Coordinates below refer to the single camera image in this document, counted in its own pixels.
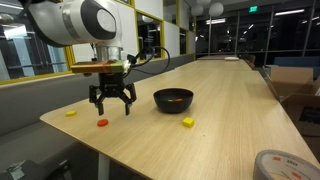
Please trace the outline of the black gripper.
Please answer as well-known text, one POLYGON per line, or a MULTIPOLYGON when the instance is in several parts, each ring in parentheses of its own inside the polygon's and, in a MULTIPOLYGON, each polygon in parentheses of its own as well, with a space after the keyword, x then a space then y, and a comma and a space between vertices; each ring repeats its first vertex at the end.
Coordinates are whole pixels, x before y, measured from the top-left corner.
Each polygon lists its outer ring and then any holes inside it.
POLYGON ((99 74, 99 85, 89 86, 89 102, 97 103, 99 116, 104 114, 103 99, 119 97, 125 102, 125 114, 130 114, 132 102, 137 99, 133 83, 125 84, 122 73, 99 74))

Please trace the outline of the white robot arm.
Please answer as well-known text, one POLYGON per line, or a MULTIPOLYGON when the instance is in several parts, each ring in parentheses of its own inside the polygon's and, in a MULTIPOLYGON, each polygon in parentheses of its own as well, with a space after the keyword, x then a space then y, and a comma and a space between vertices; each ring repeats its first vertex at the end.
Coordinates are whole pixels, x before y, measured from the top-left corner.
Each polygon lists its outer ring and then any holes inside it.
POLYGON ((120 13, 113 0, 18 0, 34 32, 46 44, 66 47, 92 44, 94 59, 71 66, 74 73, 99 75, 89 87, 89 101, 104 113, 106 98, 120 98, 125 112, 136 100, 135 87, 123 82, 132 64, 121 57, 120 13))

